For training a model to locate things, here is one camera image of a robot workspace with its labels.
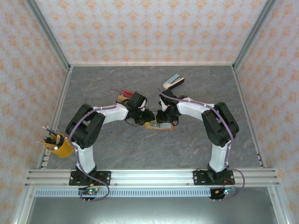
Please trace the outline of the clear acrylic card organizer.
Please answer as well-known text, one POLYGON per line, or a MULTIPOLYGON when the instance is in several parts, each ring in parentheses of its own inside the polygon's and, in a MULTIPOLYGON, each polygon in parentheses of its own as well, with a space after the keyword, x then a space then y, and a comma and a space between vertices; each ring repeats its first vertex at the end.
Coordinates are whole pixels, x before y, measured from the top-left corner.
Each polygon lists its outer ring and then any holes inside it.
POLYGON ((116 98, 116 104, 119 106, 119 107, 121 107, 121 108, 125 108, 125 109, 127 109, 127 110, 133 110, 134 108, 132 108, 132 107, 130 107, 129 105, 128 105, 128 103, 118 103, 117 102, 117 98, 116 98))

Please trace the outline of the blue beige black stapler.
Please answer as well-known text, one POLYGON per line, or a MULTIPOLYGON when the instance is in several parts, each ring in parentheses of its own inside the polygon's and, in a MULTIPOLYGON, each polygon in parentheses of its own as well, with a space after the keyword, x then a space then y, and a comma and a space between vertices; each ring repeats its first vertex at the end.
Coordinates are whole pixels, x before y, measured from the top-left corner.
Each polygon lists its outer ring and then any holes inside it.
POLYGON ((184 77, 181 77, 179 74, 173 75, 167 81, 164 82, 163 87, 165 90, 172 90, 177 86, 181 85, 185 81, 184 77))

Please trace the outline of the yellow pencil cup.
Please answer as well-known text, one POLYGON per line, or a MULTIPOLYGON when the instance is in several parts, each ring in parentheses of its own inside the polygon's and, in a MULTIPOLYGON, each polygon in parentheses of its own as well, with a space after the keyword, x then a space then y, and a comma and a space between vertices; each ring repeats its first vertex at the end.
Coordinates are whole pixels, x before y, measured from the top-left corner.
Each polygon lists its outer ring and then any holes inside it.
POLYGON ((60 135, 60 141, 62 143, 59 143, 58 145, 44 143, 44 146, 49 152, 52 152, 56 156, 66 158, 72 154, 73 147, 69 144, 67 137, 64 137, 61 133, 58 134, 60 135))

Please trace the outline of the grey metal lower panel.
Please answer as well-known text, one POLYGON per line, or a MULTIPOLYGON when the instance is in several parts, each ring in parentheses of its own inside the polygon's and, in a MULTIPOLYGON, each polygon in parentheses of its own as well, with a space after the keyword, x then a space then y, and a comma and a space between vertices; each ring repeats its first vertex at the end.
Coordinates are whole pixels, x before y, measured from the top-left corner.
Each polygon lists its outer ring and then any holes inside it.
POLYGON ((27 224, 277 224, 263 197, 238 196, 223 202, 204 197, 34 199, 27 224))

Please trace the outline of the aluminium rear frame rail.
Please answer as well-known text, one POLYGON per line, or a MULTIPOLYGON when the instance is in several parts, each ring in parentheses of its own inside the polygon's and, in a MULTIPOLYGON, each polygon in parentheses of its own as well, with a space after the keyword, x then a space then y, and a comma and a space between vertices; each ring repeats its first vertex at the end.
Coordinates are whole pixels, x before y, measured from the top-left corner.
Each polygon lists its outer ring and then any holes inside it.
POLYGON ((70 67, 128 67, 128 66, 229 66, 232 63, 73 63, 70 67))

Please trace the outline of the wide aluminium mounting rail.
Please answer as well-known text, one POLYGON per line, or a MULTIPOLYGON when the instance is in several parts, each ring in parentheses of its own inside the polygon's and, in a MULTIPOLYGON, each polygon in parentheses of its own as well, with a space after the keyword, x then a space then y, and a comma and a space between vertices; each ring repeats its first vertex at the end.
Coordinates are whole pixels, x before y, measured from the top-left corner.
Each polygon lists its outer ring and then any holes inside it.
MULTIPOLYGON (((280 181, 272 168, 239 168, 246 187, 279 187, 280 181)), ((66 169, 32 169, 26 187, 68 187, 71 173, 66 169)), ((193 169, 112 169, 111 188, 193 188, 193 169)))

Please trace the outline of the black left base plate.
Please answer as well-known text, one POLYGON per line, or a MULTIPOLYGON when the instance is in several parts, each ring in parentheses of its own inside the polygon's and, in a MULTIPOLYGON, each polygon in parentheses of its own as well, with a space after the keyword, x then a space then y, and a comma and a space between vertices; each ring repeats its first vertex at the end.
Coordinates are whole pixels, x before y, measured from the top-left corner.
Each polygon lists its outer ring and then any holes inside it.
MULTIPOLYGON (((107 185, 110 185, 110 180, 111 180, 111 172, 110 171, 95 171, 95 172, 91 172, 90 176, 103 181, 107 185)), ((71 176, 69 179, 70 186, 88 186, 91 183, 93 183, 94 185, 99 185, 98 182, 87 177, 80 170, 71 171, 71 176)))

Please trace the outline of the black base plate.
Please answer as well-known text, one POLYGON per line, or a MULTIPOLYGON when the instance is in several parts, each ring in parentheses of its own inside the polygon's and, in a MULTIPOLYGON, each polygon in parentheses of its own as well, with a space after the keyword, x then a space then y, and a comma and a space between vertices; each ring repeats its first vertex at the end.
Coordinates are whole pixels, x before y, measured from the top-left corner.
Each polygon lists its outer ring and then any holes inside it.
MULTIPOLYGON (((110 180, 111 180, 111 172, 110 171, 95 171, 95 172, 91 172, 90 176, 103 181, 107 185, 110 185, 110 180)), ((91 183, 93 183, 94 185, 99 185, 98 182, 87 177, 80 170, 71 171, 71 176, 69 179, 70 186, 88 186, 91 183)))
POLYGON ((232 171, 224 169, 221 172, 197 169, 193 171, 194 185, 234 185, 235 178, 232 171))

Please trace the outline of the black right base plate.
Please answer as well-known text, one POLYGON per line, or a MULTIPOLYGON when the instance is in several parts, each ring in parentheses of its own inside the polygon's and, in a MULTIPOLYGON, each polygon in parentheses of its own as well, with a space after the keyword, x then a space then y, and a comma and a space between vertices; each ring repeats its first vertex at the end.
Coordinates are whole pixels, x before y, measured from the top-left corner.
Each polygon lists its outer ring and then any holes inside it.
POLYGON ((224 169, 221 172, 197 169, 193 171, 194 185, 234 185, 235 178, 232 171, 224 169))

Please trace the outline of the aluminium side table rail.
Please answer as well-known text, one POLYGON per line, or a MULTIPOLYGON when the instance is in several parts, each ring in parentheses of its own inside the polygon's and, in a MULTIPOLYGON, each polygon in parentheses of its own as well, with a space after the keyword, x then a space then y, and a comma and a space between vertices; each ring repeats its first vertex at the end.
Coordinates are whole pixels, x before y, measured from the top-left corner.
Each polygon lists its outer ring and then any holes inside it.
MULTIPOLYGON (((54 128, 54 130, 57 129, 58 123, 59 123, 59 119, 60 119, 60 115, 61 115, 61 111, 63 108, 63 104, 64 104, 64 100, 65 100, 65 96, 67 93, 67 89, 68 89, 68 85, 70 82, 70 78, 71 78, 71 74, 72 74, 72 70, 73 70, 73 66, 71 65, 65 73, 61 88, 60 88, 60 92, 56 101, 56 106, 55 106, 55 110, 54 110, 54 114, 52 116, 52 121, 50 124, 51 128, 54 128)), ((37 162, 37 169, 41 169, 43 167, 47 167, 47 165, 43 165, 44 163, 44 158, 45 156, 48 156, 48 150, 46 149, 45 146, 42 146, 42 151, 40 153, 38 162, 37 162)))
POLYGON ((241 102, 242 102, 242 105, 243 105, 243 108, 244 108, 247 123, 249 125, 250 133, 251 133, 252 140, 253 140, 253 143, 254 143, 254 146, 255 146, 255 149, 256 149, 256 154, 258 156, 260 166, 262 168, 267 168, 267 165, 264 161, 264 157, 263 157, 262 151, 260 149, 259 142, 258 142, 256 133, 255 133, 251 118, 250 118, 249 110, 248 110, 246 100, 245 100, 245 95, 242 91, 241 83, 240 83, 240 80, 238 78, 236 68, 234 67, 234 65, 232 65, 231 69, 232 69, 232 72, 233 72, 233 75, 234 75, 234 78, 235 78, 235 82, 236 82, 236 85, 237 85, 237 88, 238 88, 238 91, 239 91, 239 95, 240 95, 241 102))

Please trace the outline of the aluminium slanted frame post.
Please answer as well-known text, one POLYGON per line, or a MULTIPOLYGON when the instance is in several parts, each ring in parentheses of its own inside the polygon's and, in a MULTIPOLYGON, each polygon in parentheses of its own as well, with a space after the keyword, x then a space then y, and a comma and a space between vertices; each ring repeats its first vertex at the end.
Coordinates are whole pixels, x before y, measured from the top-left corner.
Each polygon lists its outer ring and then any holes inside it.
POLYGON ((246 55, 248 54, 252 44, 254 43, 257 35, 260 33, 263 25, 265 24, 267 18, 271 14, 277 0, 267 0, 266 4, 264 5, 259 17, 257 18, 253 28, 251 29, 245 43, 243 44, 238 56, 236 57, 235 62, 232 64, 232 68, 234 71, 237 71, 238 68, 241 66, 243 60, 245 59, 246 55))
POLYGON ((66 56, 64 55, 61 47, 59 46, 58 41, 56 40, 49 24, 47 23, 44 15, 42 14, 36 0, 24 0, 27 4, 27 6, 29 7, 29 9, 31 10, 31 12, 33 13, 33 15, 35 16, 37 23, 39 24, 41 30, 43 31, 43 33, 45 34, 47 40, 49 41, 50 45, 52 46, 56 56, 58 57, 60 63, 62 64, 62 66, 66 69, 69 70, 70 68, 70 64, 68 62, 68 60, 66 59, 66 56))

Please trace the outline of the short aluminium lower post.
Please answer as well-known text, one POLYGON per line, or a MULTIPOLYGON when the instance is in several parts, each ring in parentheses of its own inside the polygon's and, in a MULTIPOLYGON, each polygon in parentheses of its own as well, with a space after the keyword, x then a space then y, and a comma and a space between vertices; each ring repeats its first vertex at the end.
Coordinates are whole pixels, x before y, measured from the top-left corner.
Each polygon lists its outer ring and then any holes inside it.
POLYGON ((279 199, 279 194, 277 187, 268 187, 268 192, 270 195, 272 207, 275 213, 277 224, 288 224, 288 220, 283 211, 283 206, 281 200, 279 199))
POLYGON ((35 198, 36 188, 25 188, 12 224, 26 224, 35 198))

